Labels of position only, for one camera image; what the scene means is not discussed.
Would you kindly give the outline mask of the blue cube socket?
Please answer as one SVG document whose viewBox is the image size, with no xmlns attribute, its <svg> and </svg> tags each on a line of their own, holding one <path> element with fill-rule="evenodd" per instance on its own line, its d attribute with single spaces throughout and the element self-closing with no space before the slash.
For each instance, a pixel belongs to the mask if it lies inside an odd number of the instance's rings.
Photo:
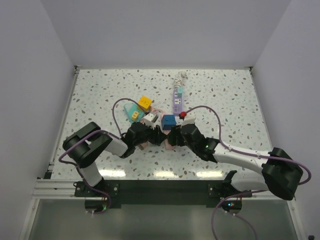
<svg viewBox="0 0 320 240">
<path fill-rule="evenodd" d="M 165 131 L 170 131 L 176 124 L 176 117 L 173 114 L 164 114 L 161 118 L 161 126 Z"/>
</svg>

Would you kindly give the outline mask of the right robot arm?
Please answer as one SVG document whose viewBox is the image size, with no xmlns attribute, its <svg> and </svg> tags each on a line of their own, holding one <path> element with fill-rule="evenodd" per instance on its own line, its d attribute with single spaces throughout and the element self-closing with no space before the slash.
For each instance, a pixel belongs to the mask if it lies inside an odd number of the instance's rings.
<svg viewBox="0 0 320 240">
<path fill-rule="evenodd" d="M 223 192 L 230 197 L 238 192 L 270 191 L 280 199 L 291 201 L 303 176 L 301 167 L 281 148 L 262 152 L 235 148 L 205 137 L 195 124 L 172 127 L 167 139 L 172 146 L 188 147 L 203 161 L 250 170 L 248 176 L 233 175 L 223 183 Z"/>
</svg>

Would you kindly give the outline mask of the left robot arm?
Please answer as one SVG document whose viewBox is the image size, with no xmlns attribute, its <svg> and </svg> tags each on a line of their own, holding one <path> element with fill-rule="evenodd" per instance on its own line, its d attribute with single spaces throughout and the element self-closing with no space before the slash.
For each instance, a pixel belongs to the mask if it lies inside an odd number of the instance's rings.
<svg viewBox="0 0 320 240">
<path fill-rule="evenodd" d="M 161 128 L 134 122 L 121 137 L 102 130 L 95 122 L 90 122 L 80 130 L 67 137 L 62 144 L 67 156 L 73 161 L 79 175 L 87 182 L 86 191 L 92 196 L 99 196 L 104 190 L 104 178 L 100 174 L 96 159 L 103 151 L 120 158 L 127 158 L 135 152 L 136 147 L 144 143 L 161 145 L 167 138 Z"/>
</svg>

